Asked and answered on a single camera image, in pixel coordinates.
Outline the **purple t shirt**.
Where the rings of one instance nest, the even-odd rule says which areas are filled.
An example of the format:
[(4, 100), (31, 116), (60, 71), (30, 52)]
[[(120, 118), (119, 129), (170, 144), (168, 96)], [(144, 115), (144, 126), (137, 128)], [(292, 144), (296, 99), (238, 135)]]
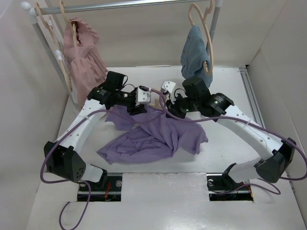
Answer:
[(129, 115), (126, 107), (115, 105), (106, 118), (124, 134), (107, 143), (97, 154), (108, 163), (151, 163), (173, 157), (182, 148), (195, 155), (208, 138), (197, 123), (168, 118), (152, 107), (146, 113)]

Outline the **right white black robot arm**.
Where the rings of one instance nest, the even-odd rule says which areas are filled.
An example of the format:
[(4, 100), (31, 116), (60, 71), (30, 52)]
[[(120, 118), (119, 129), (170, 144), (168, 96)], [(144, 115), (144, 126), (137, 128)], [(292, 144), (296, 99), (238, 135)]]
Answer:
[(204, 117), (228, 128), (259, 155), (245, 163), (233, 163), (223, 173), (223, 186), (232, 189), (239, 182), (263, 179), (276, 183), (293, 159), (295, 142), (283, 140), (261, 130), (261, 127), (246, 116), (234, 102), (222, 93), (211, 94), (199, 77), (184, 80), (185, 97), (176, 93), (176, 84), (164, 81), (161, 90), (169, 96), (166, 102), (172, 117), (185, 118), (186, 113), (200, 112)]

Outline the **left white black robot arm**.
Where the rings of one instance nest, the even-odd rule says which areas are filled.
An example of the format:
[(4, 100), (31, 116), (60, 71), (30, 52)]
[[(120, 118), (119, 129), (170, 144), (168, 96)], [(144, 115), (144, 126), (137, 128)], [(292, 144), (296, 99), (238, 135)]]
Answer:
[(124, 78), (124, 74), (109, 71), (105, 82), (89, 92), (69, 128), (56, 141), (45, 144), (41, 173), (47, 170), (61, 177), (62, 182), (88, 181), (96, 190), (105, 188), (107, 178), (103, 175), (104, 170), (85, 163), (79, 153), (95, 125), (114, 105), (126, 107), (132, 115), (146, 111), (144, 106), (151, 101), (149, 88), (138, 86), (131, 92), (124, 92)]

